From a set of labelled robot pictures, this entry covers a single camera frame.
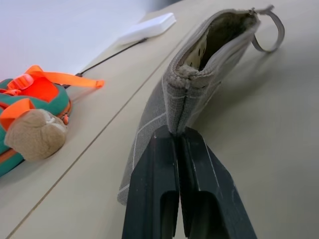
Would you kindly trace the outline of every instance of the beige table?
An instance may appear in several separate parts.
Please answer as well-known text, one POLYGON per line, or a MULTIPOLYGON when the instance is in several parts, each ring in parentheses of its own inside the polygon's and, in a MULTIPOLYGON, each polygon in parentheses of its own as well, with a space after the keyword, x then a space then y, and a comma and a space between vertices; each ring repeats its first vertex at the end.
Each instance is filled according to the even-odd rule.
MULTIPOLYGON (((316 238, 318 4, 274 4, 287 29, 282 49, 264 59, 249 48, 194 127, 234 177, 258 238, 316 238)), ((70 89, 66 145, 1 178, 0 238, 120 238, 125 207, 116 194, 148 96, 194 25, 223 8, 252 6, 265 4, 185 0, 147 16, 172 11, 177 23, 88 73, 108 83, 90 94, 70 89)), ((270 45, 275 27, 262 21, 257 37, 270 45)))

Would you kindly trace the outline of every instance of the zipper pouch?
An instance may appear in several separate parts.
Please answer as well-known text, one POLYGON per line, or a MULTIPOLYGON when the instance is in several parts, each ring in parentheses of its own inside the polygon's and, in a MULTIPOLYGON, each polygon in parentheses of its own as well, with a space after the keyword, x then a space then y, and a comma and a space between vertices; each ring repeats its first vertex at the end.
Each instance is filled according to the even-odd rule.
POLYGON ((156 129, 167 124, 170 133, 183 134, 251 42, 261 52, 278 49, 285 28, 273 8, 220 11, 207 19, 173 58, 142 114, 118 194, 120 203, 126 204, 132 171, 156 129), (270 16, 278 28, 278 39, 269 50, 255 37, 258 15, 270 16))

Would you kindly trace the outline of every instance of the gray fabric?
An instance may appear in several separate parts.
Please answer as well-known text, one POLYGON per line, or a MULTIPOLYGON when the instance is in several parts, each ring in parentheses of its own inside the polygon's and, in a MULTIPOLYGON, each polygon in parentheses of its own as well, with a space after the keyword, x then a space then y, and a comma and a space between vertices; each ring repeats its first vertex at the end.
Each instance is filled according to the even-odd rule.
MULTIPOLYGON (((271 15, 277 20, 271 9, 224 10, 215 14, 200 26, 173 58, 142 114, 118 193, 120 203, 127 202, 132 171, 152 133, 167 124, 171 133, 181 134, 187 125, 194 122, 222 79, 236 66, 250 42, 255 40, 254 33, 259 26, 257 13, 271 15)), ((283 40, 284 28, 280 21, 276 25, 279 30, 283 29, 277 49, 278 42, 281 44, 283 40)))

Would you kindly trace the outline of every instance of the plush toy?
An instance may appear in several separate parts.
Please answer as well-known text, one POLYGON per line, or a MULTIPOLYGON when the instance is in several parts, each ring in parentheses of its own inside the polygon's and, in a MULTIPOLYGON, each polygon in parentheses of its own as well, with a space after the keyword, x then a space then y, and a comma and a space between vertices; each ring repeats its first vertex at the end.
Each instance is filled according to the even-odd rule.
POLYGON ((26 161, 45 159, 64 144, 67 126, 48 111, 30 110, 12 122, 4 144, 19 152, 26 161))
POLYGON ((32 66, 0 82, 0 177, 24 159, 43 160, 63 146, 72 102, 62 84, 99 88, 104 81, 32 66))

